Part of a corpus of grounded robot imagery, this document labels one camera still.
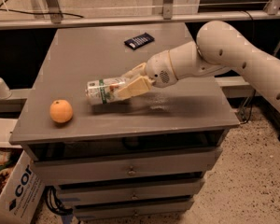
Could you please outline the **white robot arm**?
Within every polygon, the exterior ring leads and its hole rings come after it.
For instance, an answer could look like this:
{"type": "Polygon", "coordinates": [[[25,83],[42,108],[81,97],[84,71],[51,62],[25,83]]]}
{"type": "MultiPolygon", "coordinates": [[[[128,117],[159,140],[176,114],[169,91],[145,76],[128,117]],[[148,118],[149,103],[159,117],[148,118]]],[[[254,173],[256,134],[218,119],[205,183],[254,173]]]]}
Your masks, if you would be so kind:
{"type": "Polygon", "coordinates": [[[196,39],[153,55],[123,75],[121,100],[165,88],[186,77],[212,77],[234,71],[280,113],[280,60],[256,48],[224,21],[202,26],[196,39]]]}

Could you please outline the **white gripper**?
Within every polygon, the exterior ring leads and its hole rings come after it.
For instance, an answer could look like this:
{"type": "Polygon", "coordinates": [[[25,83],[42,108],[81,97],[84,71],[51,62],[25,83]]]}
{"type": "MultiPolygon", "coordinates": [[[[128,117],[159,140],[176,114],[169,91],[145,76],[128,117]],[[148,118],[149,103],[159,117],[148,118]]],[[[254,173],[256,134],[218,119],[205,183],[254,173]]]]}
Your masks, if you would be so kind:
{"type": "Polygon", "coordinates": [[[153,55],[147,63],[138,64],[122,76],[131,79],[117,91],[121,100],[149,92],[153,83],[157,88],[165,88],[177,82],[168,50],[153,55]]]}

